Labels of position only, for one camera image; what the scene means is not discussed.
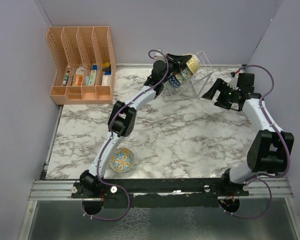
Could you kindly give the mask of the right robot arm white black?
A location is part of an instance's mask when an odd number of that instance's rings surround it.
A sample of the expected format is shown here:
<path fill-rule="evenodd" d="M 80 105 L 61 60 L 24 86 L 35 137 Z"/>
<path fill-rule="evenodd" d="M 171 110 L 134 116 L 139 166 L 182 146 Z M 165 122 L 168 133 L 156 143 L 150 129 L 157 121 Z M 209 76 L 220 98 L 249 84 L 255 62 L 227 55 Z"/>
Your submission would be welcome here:
<path fill-rule="evenodd" d="M 256 132 L 255 139 L 247 153 L 246 162 L 228 169 L 227 179 L 220 182 L 219 189 L 230 196 L 243 184 L 257 176 L 281 177 L 287 173 L 291 163 L 294 136 L 285 132 L 271 117 L 264 97 L 256 93 L 255 76 L 252 73 L 232 73 L 231 81 L 218 78 L 212 87 L 202 95 L 212 100 L 219 93 L 215 106 L 230 110 L 233 104 L 244 112 Z"/>

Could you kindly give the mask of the blue orange floral bowl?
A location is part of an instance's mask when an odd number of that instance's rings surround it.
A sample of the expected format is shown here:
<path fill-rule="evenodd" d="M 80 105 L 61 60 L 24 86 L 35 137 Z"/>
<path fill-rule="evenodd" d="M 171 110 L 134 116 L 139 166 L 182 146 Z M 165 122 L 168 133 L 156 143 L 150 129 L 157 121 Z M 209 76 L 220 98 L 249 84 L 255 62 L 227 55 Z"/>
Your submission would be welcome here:
<path fill-rule="evenodd" d="M 109 162 L 111 169 L 117 173 L 129 171 L 134 164 L 134 153 L 128 148 L 117 148 Z"/>

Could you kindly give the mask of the teal green bowl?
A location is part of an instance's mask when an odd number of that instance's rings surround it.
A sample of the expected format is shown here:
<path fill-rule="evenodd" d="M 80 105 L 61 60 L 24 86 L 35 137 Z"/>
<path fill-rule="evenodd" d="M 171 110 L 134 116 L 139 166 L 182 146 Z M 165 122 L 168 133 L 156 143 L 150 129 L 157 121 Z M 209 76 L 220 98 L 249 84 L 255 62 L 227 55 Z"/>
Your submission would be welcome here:
<path fill-rule="evenodd" d="M 176 95 L 178 93 L 177 89 L 169 82 L 165 83 L 164 86 L 166 87 L 169 94 Z"/>

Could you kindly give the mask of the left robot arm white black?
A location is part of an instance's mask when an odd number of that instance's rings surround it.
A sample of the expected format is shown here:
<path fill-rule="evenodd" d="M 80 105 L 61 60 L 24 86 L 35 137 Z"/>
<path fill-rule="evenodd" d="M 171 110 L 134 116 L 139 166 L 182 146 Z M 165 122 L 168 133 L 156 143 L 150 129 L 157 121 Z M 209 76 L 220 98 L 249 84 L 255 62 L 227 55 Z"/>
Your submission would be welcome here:
<path fill-rule="evenodd" d="M 101 150 L 89 168 L 80 175 L 79 182 L 83 186 L 83 191 L 91 198 L 100 193 L 100 184 L 107 184 L 103 181 L 106 169 L 119 144 L 133 131 L 137 111 L 157 98 L 163 91 L 164 84 L 175 74 L 186 71 L 192 77 L 200 68 L 200 61 L 194 54 L 164 54 L 159 50 L 154 52 L 160 54 L 162 58 L 153 58 L 155 62 L 151 74 L 135 96 L 125 102 L 117 101 L 114 104 L 107 124 L 108 134 Z"/>

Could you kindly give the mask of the white bowl orange flower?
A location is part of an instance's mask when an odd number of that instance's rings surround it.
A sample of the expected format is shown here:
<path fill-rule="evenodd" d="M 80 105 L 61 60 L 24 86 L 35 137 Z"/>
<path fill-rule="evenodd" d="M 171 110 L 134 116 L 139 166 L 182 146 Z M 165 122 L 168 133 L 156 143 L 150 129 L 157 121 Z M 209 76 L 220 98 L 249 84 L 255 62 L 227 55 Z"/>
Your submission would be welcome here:
<path fill-rule="evenodd" d="M 185 69 L 183 69 L 181 71 L 181 75 L 183 76 L 183 78 L 188 81 L 189 79 L 191 79 L 193 77 L 193 73 L 191 72 L 191 70 L 187 67 Z"/>

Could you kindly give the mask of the blue yellow sun bowl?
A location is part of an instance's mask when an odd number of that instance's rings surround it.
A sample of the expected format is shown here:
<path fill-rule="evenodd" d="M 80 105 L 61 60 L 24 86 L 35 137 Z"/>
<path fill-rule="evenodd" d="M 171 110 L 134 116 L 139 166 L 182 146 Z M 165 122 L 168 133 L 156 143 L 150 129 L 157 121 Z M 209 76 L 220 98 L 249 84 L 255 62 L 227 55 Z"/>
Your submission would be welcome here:
<path fill-rule="evenodd" d="M 201 63 L 196 54 L 191 54 L 191 58 L 186 62 L 186 65 L 191 73 L 195 75 L 200 69 Z"/>

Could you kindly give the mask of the white bowl orange leaves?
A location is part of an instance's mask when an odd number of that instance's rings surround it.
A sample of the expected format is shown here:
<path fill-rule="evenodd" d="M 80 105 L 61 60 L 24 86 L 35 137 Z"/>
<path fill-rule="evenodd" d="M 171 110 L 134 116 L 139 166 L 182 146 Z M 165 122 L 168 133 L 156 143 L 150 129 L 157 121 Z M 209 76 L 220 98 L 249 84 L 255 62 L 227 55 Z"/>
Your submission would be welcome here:
<path fill-rule="evenodd" d="M 176 73 L 175 74 L 176 79 L 180 82 L 180 84 L 184 84 L 186 82 L 186 78 L 181 73 Z"/>

